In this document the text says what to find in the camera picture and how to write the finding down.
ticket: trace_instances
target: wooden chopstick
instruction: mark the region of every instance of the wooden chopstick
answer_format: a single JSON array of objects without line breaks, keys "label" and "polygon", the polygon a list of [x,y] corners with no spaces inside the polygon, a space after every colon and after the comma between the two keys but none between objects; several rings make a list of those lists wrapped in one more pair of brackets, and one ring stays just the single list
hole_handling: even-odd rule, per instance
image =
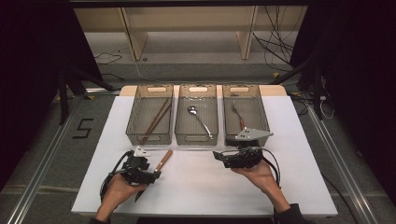
[{"label": "wooden chopstick", "polygon": [[[161,107],[161,109],[158,112],[157,116],[155,116],[154,120],[148,126],[148,129],[146,130],[145,134],[150,134],[152,131],[154,131],[155,127],[157,127],[157,124],[163,118],[163,116],[165,115],[166,111],[171,107],[172,102],[167,107],[165,107],[166,104],[168,103],[168,101],[169,101],[169,98],[166,99],[165,103],[163,103],[163,106]],[[143,137],[143,139],[140,141],[140,145],[144,145],[146,143],[147,139],[148,139],[147,136]]]}]

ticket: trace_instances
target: hand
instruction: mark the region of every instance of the hand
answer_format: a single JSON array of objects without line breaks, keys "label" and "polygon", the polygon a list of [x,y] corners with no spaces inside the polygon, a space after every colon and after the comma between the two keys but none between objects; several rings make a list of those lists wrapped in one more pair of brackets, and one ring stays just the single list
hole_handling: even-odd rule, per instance
[{"label": "hand", "polygon": [[269,189],[278,188],[271,168],[265,161],[260,161],[259,164],[252,168],[232,168],[232,171],[244,175],[252,184],[259,188],[263,193],[267,194]]},{"label": "hand", "polygon": [[129,197],[138,191],[146,189],[147,185],[130,185],[122,175],[116,174],[108,184],[106,195],[96,213],[96,219],[108,222],[114,209],[124,203]]},{"label": "hand", "polygon": [[252,168],[233,168],[232,171],[244,175],[250,182],[265,193],[278,213],[290,208],[288,201],[276,184],[271,168],[265,161]]}]

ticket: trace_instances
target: metal frame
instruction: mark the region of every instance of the metal frame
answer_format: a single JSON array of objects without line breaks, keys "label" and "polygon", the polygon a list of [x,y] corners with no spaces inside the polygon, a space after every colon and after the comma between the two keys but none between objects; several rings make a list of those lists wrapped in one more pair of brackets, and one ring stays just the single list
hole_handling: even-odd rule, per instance
[{"label": "metal frame", "polygon": [[350,172],[347,166],[347,162],[344,161],[337,148],[337,145],[332,140],[332,136],[327,130],[323,120],[319,120],[318,117],[315,116],[315,112],[311,106],[308,106],[308,111],[309,117],[314,122],[320,138],[322,139],[327,151],[329,152],[329,155],[332,159],[335,169],[337,170],[337,173],[340,175],[341,180],[343,181],[352,202],[355,204],[356,210],[361,217],[362,223],[379,223],[377,218],[375,217],[373,209],[371,208],[369,202],[361,191],[361,188],[353,177],[353,174]]},{"label": "metal frame", "polygon": [[73,104],[71,105],[71,112],[67,119],[64,121],[63,125],[60,125],[58,131],[56,132],[55,136],[53,137],[46,154],[44,155],[43,159],[41,160],[40,164],[38,165],[37,169],[35,170],[35,174],[33,175],[32,179],[30,180],[28,186],[26,187],[24,193],[18,200],[17,204],[15,205],[14,209],[11,212],[10,217],[8,218],[7,224],[17,224],[22,223],[30,205],[33,202],[33,199],[36,196],[38,188],[40,187],[41,183],[43,182],[50,165],[52,164],[53,159],[58,152],[58,149],[64,140],[64,136],[66,131],[70,125],[70,121],[73,118],[79,103],[82,101],[82,96],[76,96],[73,100]]},{"label": "metal frame", "polygon": [[336,5],[334,0],[70,0],[72,7],[235,7]]}]

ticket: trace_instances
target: sleeve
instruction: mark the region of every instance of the sleeve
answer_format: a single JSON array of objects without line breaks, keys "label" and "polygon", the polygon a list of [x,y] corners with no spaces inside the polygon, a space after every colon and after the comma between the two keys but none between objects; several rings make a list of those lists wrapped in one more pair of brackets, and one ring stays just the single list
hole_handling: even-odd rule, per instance
[{"label": "sleeve", "polygon": [[308,221],[303,217],[297,203],[291,204],[290,209],[282,213],[275,213],[275,217],[280,224],[315,224],[315,222]]},{"label": "sleeve", "polygon": [[89,224],[107,224],[107,223],[99,221],[96,218],[91,217]]}]

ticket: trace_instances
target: knife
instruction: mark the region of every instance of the knife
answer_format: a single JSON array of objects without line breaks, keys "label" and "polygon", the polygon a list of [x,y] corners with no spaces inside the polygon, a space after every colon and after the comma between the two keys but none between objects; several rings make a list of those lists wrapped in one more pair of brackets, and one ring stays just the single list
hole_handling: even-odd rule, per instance
[{"label": "knife", "polygon": [[[168,161],[168,159],[172,156],[173,150],[169,149],[166,154],[163,156],[163,159],[160,161],[160,163],[157,165],[155,168],[154,172],[159,172],[165,165],[165,163]],[[144,190],[137,192],[136,197],[134,198],[134,201],[136,202],[140,196],[142,196]]]}]

